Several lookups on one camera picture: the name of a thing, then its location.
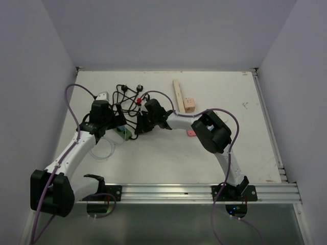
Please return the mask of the green power strip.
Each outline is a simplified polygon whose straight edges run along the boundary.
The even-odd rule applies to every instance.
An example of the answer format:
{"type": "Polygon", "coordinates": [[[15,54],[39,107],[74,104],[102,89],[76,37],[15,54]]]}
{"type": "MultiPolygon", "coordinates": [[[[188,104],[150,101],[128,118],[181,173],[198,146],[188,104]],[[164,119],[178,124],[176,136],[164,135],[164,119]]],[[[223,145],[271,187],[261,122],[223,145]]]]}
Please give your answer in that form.
{"type": "Polygon", "coordinates": [[[120,131],[118,128],[115,128],[114,131],[125,141],[128,141],[133,138],[132,132],[125,127],[124,131],[120,131]]]}

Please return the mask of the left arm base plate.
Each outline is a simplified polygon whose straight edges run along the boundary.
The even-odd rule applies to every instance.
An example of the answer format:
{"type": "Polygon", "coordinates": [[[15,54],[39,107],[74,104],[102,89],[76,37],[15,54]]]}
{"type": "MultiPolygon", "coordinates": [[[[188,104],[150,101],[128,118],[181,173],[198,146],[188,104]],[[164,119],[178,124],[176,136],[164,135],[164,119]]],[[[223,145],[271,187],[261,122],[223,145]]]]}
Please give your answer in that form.
{"type": "MultiPolygon", "coordinates": [[[[99,191],[99,193],[111,194],[112,196],[115,197],[117,202],[120,202],[122,196],[122,185],[106,185],[105,189],[99,191]]],[[[102,194],[101,196],[98,197],[87,196],[83,198],[82,201],[113,201],[113,198],[102,194]]]]}

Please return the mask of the peach cube socket adapter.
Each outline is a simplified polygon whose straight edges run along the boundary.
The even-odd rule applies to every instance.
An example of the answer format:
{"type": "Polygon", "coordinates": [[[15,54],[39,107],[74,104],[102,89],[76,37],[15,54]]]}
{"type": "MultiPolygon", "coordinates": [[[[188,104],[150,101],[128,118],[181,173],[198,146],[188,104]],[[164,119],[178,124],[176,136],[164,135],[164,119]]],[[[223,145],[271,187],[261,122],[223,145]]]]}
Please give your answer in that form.
{"type": "Polygon", "coordinates": [[[196,106],[193,98],[190,97],[185,98],[183,104],[186,113],[191,113],[195,111],[196,106]]]}

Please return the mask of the cream power strip red buttons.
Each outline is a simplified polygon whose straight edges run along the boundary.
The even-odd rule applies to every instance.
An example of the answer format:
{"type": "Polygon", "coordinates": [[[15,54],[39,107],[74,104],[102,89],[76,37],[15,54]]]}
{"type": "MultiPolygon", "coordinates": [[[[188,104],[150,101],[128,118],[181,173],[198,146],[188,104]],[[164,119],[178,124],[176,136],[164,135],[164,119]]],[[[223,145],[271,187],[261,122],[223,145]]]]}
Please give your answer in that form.
{"type": "Polygon", "coordinates": [[[174,86],[174,91],[175,91],[175,95],[176,95],[176,100],[177,100],[177,105],[178,105],[179,112],[185,113],[182,93],[181,93],[180,84],[179,84],[178,79],[173,80],[173,86],[174,86]]]}

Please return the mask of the light blue plug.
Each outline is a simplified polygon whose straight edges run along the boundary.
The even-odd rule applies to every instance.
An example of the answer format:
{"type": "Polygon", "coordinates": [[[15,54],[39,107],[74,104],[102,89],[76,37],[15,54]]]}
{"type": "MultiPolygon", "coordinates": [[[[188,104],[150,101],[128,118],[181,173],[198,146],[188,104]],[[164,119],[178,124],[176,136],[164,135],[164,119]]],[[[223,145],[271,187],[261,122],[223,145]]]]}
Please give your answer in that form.
{"type": "Polygon", "coordinates": [[[118,129],[120,130],[120,131],[124,131],[125,130],[125,126],[123,125],[123,126],[118,126],[118,129]]]}

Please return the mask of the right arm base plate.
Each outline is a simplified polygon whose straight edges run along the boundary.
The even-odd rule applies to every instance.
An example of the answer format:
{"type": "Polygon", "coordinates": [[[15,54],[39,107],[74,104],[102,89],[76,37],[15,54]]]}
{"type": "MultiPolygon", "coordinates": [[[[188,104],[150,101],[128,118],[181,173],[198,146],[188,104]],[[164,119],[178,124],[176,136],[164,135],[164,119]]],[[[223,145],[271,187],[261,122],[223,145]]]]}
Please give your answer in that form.
{"type": "Polygon", "coordinates": [[[211,194],[213,200],[216,198],[219,192],[220,194],[217,197],[218,202],[258,201],[255,186],[249,185],[248,183],[240,184],[237,186],[232,186],[228,183],[223,185],[223,183],[220,183],[219,185],[211,186],[211,194]]]}

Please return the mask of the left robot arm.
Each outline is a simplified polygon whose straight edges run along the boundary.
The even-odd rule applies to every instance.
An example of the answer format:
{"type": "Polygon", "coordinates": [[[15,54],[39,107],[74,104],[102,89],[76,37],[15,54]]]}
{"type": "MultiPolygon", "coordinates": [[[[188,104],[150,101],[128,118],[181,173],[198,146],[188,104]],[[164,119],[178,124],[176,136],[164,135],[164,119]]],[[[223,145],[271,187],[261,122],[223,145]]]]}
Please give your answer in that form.
{"type": "Polygon", "coordinates": [[[107,130],[125,125],[121,105],[113,110],[106,100],[95,100],[89,120],[81,122],[70,144],[45,170],[35,170],[30,178],[30,207],[34,211],[66,217],[75,202],[91,196],[103,199],[107,193],[104,178],[86,174],[74,184],[72,176],[87,153],[107,130]]]}

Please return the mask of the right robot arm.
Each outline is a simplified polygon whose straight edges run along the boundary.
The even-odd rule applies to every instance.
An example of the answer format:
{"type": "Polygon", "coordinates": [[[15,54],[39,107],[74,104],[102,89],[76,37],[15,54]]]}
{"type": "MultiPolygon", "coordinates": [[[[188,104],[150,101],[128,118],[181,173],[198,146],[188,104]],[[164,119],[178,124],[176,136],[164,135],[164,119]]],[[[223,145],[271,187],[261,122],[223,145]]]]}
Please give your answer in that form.
{"type": "Polygon", "coordinates": [[[224,182],[216,188],[216,198],[238,201],[246,194],[249,181],[232,152],[235,139],[231,138],[230,128],[213,110],[199,115],[180,114],[165,110],[156,99],[146,102],[145,108],[137,113],[137,135],[149,132],[155,126],[194,131],[205,150],[215,155],[225,175],[224,182]]]}

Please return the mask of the blue plug charger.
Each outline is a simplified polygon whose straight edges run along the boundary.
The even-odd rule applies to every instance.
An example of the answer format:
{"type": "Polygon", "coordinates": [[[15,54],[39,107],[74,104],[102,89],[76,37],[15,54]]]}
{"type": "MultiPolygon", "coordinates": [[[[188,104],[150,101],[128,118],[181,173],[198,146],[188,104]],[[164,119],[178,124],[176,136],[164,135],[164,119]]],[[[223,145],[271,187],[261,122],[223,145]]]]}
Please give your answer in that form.
{"type": "Polygon", "coordinates": [[[209,131],[213,130],[215,127],[213,125],[207,127],[209,131]]]}

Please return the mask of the pink square plug charger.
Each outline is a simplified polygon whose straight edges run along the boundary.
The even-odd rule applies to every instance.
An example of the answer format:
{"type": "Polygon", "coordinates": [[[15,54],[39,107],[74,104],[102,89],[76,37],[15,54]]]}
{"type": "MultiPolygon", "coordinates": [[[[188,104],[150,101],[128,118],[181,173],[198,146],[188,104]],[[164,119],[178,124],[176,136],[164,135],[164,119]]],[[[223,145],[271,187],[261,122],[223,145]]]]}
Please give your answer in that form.
{"type": "Polygon", "coordinates": [[[196,136],[196,133],[195,133],[194,131],[192,131],[192,130],[187,130],[186,133],[187,133],[187,135],[188,135],[189,137],[194,137],[194,136],[196,136]]]}

